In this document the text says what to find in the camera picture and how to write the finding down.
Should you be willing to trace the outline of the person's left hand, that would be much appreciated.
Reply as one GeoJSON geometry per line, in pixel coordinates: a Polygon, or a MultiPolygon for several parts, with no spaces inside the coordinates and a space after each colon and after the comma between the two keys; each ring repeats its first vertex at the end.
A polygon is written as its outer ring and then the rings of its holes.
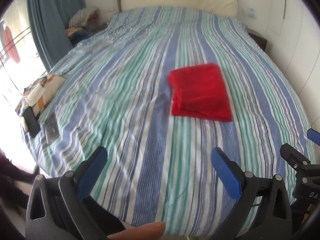
{"type": "Polygon", "coordinates": [[[165,228],[165,223],[154,222],[114,233],[107,238],[111,240],[156,240],[161,239],[165,232],[165,228]]]}

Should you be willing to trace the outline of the person's right hand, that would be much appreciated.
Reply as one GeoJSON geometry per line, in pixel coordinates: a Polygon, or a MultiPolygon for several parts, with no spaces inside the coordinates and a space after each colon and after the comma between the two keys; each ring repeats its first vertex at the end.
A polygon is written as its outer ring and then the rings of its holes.
{"type": "Polygon", "coordinates": [[[310,213],[313,211],[315,205],[310,204],[309,207],[307,208],[307,210],[305,211],[306,215],[310,215],[310,213]]]}

